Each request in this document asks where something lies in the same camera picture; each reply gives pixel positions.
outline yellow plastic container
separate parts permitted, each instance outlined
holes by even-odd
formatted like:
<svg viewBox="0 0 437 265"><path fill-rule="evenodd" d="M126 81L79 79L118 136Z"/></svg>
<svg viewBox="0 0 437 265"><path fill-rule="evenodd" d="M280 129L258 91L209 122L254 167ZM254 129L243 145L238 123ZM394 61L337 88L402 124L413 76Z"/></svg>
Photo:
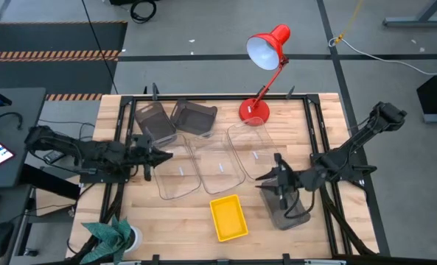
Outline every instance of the yellow plastic container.
<svg viewBox="0 0 437 265"><path fill-rule="evenodd" d="M237 195L214 199L210 202L210 208L218 241L223 242L248 234L248 226Z"/></svg>

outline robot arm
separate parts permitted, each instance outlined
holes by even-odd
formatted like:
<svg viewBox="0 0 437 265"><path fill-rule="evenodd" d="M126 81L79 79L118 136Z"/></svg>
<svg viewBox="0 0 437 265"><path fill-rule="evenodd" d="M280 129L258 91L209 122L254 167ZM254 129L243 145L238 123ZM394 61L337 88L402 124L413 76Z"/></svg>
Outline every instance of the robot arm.
<svg viewBox="0 0 437 265"><path fill-rule="evenodd" d="M295 191L296 188L305 188L307 191L316 191L326 181L362 180L364 175L370 174L375 166L351 165L350 157L360 147L371 140L375 135L385 131L396 131L405 123L407 113L399 110L390 103L379 102L369 115L364 128L353 135L340 147L326 153L310 155L312 167L303 171L293 171L282 159L280 154L274 158L277 167L257 180L266 180L277 177L278 186L257 186L271 190L281 198L281 209L287 209L285 194Z"/></svg>
<svg viewBox="0 0 437 265"><path fill-rule="evenodd" d="M172 154L162 152L151 146L146 135L135 135L135 146L126 147L117 141L79 141L60 135L47 126L32 127L25 139L30 153L56 150L74 157L74 165L81 166L84 172L95 174L123 174L133 166L144 166L144 177L151 180L150 167L155 167L170 159Z"/></svg>

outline transparent bin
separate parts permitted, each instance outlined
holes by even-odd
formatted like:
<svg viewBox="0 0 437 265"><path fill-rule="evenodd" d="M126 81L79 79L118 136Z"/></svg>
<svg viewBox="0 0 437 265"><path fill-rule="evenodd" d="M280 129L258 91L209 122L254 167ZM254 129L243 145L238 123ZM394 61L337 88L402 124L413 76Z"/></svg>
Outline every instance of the transparent bin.
<svg viewBox="0 0 437 265"><path fill-rule="evenodd" d="M153 169L162 199L176 199L200 188L200 178L183 135L170 135L154 141L153 146L174 154Z"/></svg>
<svg viewBox="0 0 437 265"><path fill-rule="evenodd" d="M189 140L198 174L209 194L217 194L243 183L240 168L225 132L207 132Z"/></svg>
<svg viewBox="0 0 437 265"><path fill-rule="evenodd" d="M137 110L135 120L138 122L143 134L149 135L153 141L162 140L162 145L167 144L164 141L166 138L174 141L174 138L170 136L175 135L177 130L169 120L160 102L153 102Z"/></svg>
<svg viewBox="0 0 437 265"><path fill-rule="evenodd" d="M278 150L262 119L256 117L235 124L228 128L227 135L243 171L252 180L276 166L274 153Z"/></svg>

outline lamp arm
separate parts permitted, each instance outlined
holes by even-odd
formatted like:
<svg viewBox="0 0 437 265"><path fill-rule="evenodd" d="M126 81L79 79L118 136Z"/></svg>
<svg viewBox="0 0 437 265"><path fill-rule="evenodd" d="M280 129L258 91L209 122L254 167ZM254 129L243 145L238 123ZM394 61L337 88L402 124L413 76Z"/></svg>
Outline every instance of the lamp arm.
<svg viewBox="0 0 437 265"><path fill-rule="evenodd" d="M259 93L257 99L254 101L254 103L251 105L251 108L256 107L259 104L259 101L262 100L262 98L265 96L265 94L268 93L269 87L274 83L277 76L280 74L284 66L286 66L289 63L289 60L284 56L279 64L279 70L273 75L273 77L270 79L269 83L262 89L261 93Z"/></svg>

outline white pot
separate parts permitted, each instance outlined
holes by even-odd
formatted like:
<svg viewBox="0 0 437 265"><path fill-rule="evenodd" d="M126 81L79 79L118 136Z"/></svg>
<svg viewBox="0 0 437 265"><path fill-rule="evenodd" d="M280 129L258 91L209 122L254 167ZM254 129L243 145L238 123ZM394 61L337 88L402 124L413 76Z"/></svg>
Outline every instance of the white pot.
<svg viewBox="0 0 437 265"><path fill-rule="evenodd" d="M125 250L125 253L133 252L139 248L139 245L143 242L143 233L137 227L131 227L131 232L135 234L135 241L133 244Z"/></svg>

